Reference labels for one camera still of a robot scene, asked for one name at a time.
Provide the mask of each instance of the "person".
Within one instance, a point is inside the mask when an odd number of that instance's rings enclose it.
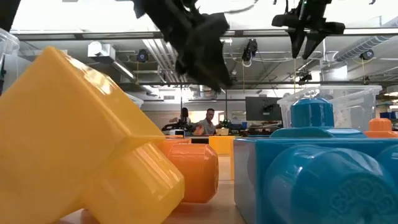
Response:
[[[191,119],[189,118],[189,114],[188,114],[188,109],[187,108],[182,108],[182,110],[181,110],[181,118],[173,118],[169,122],[170,123],[178,122],[179,119],[181,119],[183,122],[186,121],[187,124],[191,123]]]
[[[214,109],[213,108],[208,108],[206,112],[206,118],[197,122],[197,129],[202,129],[203,132],[202,134],[216,134],[216,126],[211,122],[211,120],[214,118]]]

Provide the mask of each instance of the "clear plastic bin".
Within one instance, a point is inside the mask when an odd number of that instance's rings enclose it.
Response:
[[[18,49],[18,38],[0,28],[0,65],[4,54],[12,54]]]
[[[306,88],[278,100],[284,128],[291,127],[290,106],[302,98],[324,98],[333,104],[336,128],[368,130],[368,123],[376,116],[377,85],[318,86]]]

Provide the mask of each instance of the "black monitor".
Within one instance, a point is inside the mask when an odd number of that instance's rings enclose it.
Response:
[[[275,97],[246,97],[246,120],[282,121],[282,112]]]

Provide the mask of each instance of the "robotic arm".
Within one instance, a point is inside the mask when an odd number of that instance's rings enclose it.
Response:
[[[198,83],[216,91],[232,86],[232,79],[224,64],[223,43],[220,37],[229,29],[224,13],[200,14],[195,7],[197,0],[132,0],[137,18],[145,13],[178,52],[175,69],[179,75],[187,73]],[[304,38],[307,44],[303,58],[307,59],[319,43],[330,34],[342,34],[345,25],[326,22],[323,17],[331,0],[300,0],[295,9],[277,15],[273,26],[287,26],[292,42],[292,56],[299,54]],[[252,8],[249,6],[239,13]]]
[[[196,0],[132,0],[137,18],[145,13],[178,52],[175,69],[216,91],[232,85],[220,37],[229,29],[223,13],[200,14]]]
[[[272,25],[276,27],[289,27],[289,34],[292,43],[292,56],[297,58],[303,45],[304,38],[307,37],[307,43],[303,53],[303,59],[306,60],[330,34],[343,34],[345,25],[340,22],[326,22],[326,5],[331,0],[300,0],[298,6],[288,12],[288,1],[286,0],[286,11],[283,15],[276,15],[272,20]]]

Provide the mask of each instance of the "man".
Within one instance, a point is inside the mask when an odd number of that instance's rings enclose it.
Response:
[[[214,112],[215,111],[213,108],[207,109],[206,118],[197,123],[197,129],[200,128],[203,130],[203,133],[201,134],[216,134],[216,126],[213,124],[213,122],[211,122],[211,120],[214,118]]]

